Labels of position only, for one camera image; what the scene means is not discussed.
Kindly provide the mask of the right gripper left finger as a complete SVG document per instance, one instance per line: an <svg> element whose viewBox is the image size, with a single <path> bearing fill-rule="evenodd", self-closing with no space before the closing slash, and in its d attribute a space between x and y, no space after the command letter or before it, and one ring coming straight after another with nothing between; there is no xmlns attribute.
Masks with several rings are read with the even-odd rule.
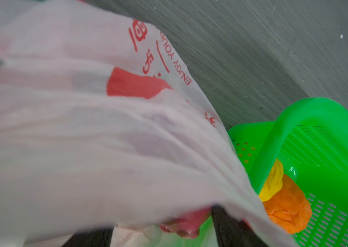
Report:
<svg viewBox="0 0 348 247"><path fill-rule="evenodd" d="M101 228L74 234L62 247L110 247L114 228Z"/></svg>

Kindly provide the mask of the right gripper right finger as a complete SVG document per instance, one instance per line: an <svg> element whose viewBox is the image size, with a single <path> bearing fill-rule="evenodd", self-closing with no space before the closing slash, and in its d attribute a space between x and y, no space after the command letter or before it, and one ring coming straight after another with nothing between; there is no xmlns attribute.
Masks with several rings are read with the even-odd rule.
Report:
<svg viewBox="0 0 348 247"><path fill-rule="evenodd" d="M212 207L212 219L219 247L268 247L244 221L235 220L222 207Z"/></svg>

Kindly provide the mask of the red round lychee fruit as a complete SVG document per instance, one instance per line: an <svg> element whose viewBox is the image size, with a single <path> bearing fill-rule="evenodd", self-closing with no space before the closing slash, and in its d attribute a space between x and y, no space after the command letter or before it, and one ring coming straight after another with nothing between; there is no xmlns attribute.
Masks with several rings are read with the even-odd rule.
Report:
<svg viewBox="0 0 348 247"><path fill-rule="evenodd" d="M159 224L164 233L177 234L184 239L196 239L200 234L201 225L211 216L211 208L203 208L171 219Z"/></svg>

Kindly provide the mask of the orange fruit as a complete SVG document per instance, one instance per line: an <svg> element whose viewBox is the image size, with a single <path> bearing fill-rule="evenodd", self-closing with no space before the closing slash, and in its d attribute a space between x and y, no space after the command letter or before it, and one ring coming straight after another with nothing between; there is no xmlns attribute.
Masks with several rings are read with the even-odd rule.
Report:
<svg viewBox="0 0 348 247"><path fill-rule="evenodd" d="M312 216L305 194L287 175L283 175L282 189L263 204L270 220L289 234L303 231Z"/></svg>

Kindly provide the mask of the yellow fruit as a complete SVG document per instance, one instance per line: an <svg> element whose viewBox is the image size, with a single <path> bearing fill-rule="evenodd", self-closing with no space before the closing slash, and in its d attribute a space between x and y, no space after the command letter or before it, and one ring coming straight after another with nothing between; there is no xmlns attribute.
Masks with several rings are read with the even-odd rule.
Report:
<svg viewBox="0 0 348 247"><path fill-rule="evenodd" d="M283 164L276 159L268 177L259 193L259 198L262 202L270 200L283 187Z"/></svg>

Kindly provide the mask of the pink plastic bag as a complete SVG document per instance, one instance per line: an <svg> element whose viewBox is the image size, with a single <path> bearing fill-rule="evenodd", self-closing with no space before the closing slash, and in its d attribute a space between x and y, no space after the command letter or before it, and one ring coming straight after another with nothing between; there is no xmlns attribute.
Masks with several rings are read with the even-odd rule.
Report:
<svg viewBox="0 0 348 247"><path fill-rule="evenodd" d="M219 116L155 26L44 1L0 28L0 247L77 230L143 228L212 205L267 245L266 215Z"/></svg>

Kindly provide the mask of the green plastic basket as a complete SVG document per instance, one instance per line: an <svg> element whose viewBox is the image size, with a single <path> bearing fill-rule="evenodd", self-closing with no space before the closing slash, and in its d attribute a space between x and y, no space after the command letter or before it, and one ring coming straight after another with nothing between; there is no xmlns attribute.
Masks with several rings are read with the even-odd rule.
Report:
<svg viewBox="0 0 348 247"><path fill-rule="evenodd" d="M327 98L302 99L275 121L232 127L228 135L252 187L279 160L313 215L294 239L301 247L348 247L348 111Z"/></svg>

